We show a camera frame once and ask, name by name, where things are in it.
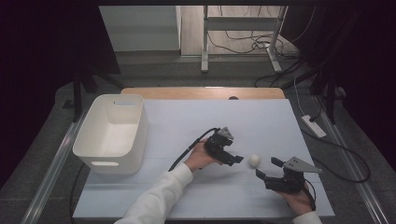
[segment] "person's right hand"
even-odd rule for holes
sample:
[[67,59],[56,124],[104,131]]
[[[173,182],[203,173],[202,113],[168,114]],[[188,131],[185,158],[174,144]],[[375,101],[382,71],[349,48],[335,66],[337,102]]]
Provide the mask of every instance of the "person's right hand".
[[308,196],[302,190],[300,190],[298,193],[285,193],[280,191],[276,191],[276,193],[283,196],[297,216],[312,212],[311,202],[309,201]]

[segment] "gray floor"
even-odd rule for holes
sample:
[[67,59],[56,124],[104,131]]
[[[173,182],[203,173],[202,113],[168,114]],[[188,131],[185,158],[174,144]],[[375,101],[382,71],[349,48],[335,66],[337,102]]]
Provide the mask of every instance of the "gray floor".
[[[166,87],[166,86],[224,86],[224,87],[253,87],[254,78],[272,75],[273,69],[265,57],[211,57],[209,73],[200,73],[200,58],[180,58],[168,53],[119,53],[121,75],[113,76],[129,87]],[[283,68],[292,61],[281,61]],[[296,74],[302,73],[302,67]],[[290,81],[293,75],[280,81]],[[120,90],[111,84],[95,77],[99,90],[97,93],[84,93],[84,105],[89,105],[92,99],[103,93],[119,93]],[[318,105],[314,96],[309,94],[308,87],[312,79],[297,85],[298,96],[302,110],[311,116],[318,113]],[[260,87],[268,87],[270,82],[262,81]],[[290,100],[296,119],[301,128],[302,112],[297,104],[294,88],[285,90]],[[0,191],[0,223],[20,223],[41,180],[50,166],[59,145],[73,119],[74,111],[64,108],[68,100],[73,99],[72,85],[68,84],[57,91],[54,105],[46,123],[31,145],[24,159],[15,170],[12,177]],[[373,143],[361,131],[358,125],[342,107],[342,102],[335,104],[336,127],[343,136],[346,145],[359,152],[368,162],[372,170],[369,185],[389,219],[389,223],[396,223],[396,174],[386,163],[385,159],[375,148]],[[323,119],[318,119],[319,125],[328,131]],[[328,164],[334,171],[347,175],[339,149],[325,145],[309,136],[304,136],[312,156]],[[78,175],[82,162],[71,153],[64,164],[60,177],[49,196],[38,223],[71,223],[69,216],[69,197],[73,183]],[[89,169],[83,167],[78,178],[74,193],[74,202],[78,200]],[[324,188],[331,201],[335,217],[324,217],[323,223],[374,223],[368,212],[365,201],[361,198],[355,184],[342,181],[328,172],[320,176]],[[271,220],[275,223],[290,223],[290,220]],[[111,221],[77,221],[77,223],[111,223]],[[229,221],[227,223],[248,223]]]

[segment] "white table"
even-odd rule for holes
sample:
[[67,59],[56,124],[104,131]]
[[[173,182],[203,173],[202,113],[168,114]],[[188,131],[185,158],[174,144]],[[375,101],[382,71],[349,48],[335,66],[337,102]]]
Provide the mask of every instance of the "white table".
[[[279,195],[265,189],[249,167],[248,157],[262,157],[259,169],[281,177],[270,162],[296,156],[313,164],[288,100],[147,100],[149,130],[140,170],[134,175],[90,172],[74,218],[120,218],[155,179],[206,130],[227,126],[234,136],[225,149],[245,157],[240,164],[211,164],[194,173],[194,180],[169,219],[266,219],[292,217]],[[317,192],[320,216],[334,216],[317,174],[306,174]]]

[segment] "person's left hand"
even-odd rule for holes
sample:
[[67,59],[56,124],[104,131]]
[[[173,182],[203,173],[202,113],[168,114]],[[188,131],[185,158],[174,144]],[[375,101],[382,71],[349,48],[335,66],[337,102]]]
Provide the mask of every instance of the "person's left hand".
[[197,169],[202,169],[206,167],[208,164],[212,162],[216,162],[218,164],[222,164],[220,161],[214,159],[213,157],[207,154],[204,143],[207,139],[201,140],[191,151],[191,154],[188,159],[184,161],[184,163],[190,168],[193,173]]

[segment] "human hand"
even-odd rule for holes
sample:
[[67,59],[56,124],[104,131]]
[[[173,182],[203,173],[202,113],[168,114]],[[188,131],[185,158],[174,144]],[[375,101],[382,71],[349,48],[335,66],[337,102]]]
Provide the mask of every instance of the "human hand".
[[191,151],[191,154],[188,159],[184,161],[184,163],[190,168],[192,172],[197,169],[202,169],[206,167],[208,164],[212,162],[216,162],[218,164],[222,164],[220,161],[214,159],[213,157],[207,154],[204,143],[207,139],[201,140]]
[[308,196],[302,190],[300,190],[298,193],[285,193],[280,191],[276,191],[276,193],[283,196],[286,202],[288,202],[291,210],[293,210],[297,216],[312,212],[311,202],[309,201]]

